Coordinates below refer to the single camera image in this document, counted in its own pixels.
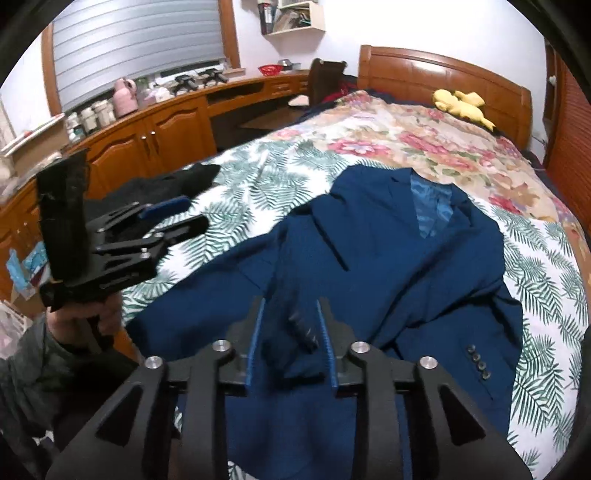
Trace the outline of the grey-green jacket sleeve forearm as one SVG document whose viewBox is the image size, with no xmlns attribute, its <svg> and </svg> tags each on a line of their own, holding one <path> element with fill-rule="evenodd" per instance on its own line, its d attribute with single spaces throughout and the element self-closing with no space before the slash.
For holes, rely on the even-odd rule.
<svg viewBox="0 0 591 480">
<path fill-rule="evenodd" d="M 26 330 L 16 352 L 1 361 L 1 458 L 14 458 L 35 478 L 43 454 L 35 442 L 51 429 L 73 352 L 51 334 L 46 320 Z"/>
</svg>

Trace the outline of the person's left hand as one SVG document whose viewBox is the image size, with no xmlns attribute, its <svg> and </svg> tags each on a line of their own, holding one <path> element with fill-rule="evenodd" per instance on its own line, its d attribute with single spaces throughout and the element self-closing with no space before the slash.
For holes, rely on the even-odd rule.
<svg viewBox="0 0 591 480">
<path fill-rule="evenodd" d="M 49 332 L 59 343 L 84 345 L 89 342 L 84 329 L 91 319 L 98 320 L 100 335 L 117 335 L 122 327 L 122 295 L 112 294 L 103 302 L 71 303 L 55 311 L 48 309 L 46 323 Z"/>
</svg>

